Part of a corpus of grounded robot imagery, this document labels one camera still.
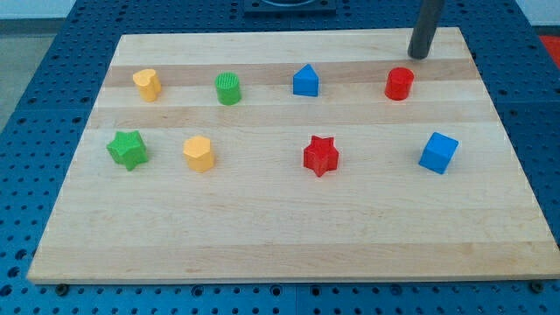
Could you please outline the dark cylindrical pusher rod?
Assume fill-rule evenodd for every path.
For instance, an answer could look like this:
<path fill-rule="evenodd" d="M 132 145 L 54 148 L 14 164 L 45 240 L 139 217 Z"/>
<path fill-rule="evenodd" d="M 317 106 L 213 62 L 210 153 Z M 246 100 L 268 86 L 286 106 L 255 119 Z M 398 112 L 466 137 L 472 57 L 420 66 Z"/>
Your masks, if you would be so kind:
<path fill-rule="evenodd" d="M 408 55 L 412 59 L 423 60 L 428 57 L 444 6 L 445 0 L 422 1 L 408 46 Z"/>

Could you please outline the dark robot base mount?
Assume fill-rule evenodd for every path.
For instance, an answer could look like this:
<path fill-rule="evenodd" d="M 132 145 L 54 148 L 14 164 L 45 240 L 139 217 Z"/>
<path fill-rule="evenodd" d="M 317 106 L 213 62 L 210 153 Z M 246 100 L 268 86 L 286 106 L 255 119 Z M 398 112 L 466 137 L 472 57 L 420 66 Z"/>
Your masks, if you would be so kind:
<path fill-rule="evenodd" d="M 331 13 L 337 0 L 241 0 L 245 15 L 261 13 Z"/>

